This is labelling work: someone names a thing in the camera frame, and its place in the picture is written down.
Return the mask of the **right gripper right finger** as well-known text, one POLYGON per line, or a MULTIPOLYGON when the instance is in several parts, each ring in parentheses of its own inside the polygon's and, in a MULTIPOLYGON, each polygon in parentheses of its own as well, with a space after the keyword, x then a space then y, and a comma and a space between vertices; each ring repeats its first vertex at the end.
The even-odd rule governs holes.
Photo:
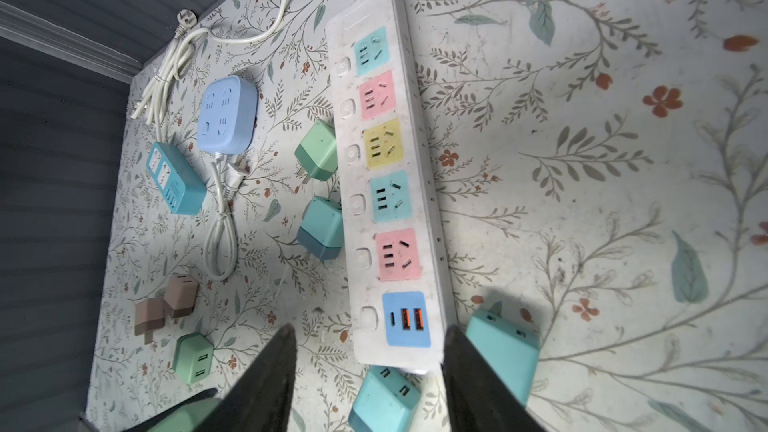
POLYGON ((453 431, 540 431, 461 329, 450 326, 441 365, 453 431))

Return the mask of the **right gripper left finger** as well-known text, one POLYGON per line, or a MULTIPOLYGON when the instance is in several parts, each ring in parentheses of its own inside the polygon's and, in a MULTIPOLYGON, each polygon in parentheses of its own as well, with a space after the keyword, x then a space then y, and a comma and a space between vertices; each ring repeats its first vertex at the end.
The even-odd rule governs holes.
MULTIPOLYGON (((286 431, 295 388, 297 342, 292 325, 282 326, 218 407, 194 431, 286 431)), ((151 427, 182 405, 214 396, 207 389, 132 429, 151 427)))

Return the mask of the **long white power strip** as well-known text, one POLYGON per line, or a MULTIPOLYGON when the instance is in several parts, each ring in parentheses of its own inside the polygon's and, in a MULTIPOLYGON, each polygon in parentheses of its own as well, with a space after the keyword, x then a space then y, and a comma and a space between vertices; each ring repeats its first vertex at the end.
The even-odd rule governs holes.
POLYGON ((424 374, 457 314, 404 1, 357 0, 326 34, 354 354, 424 374))

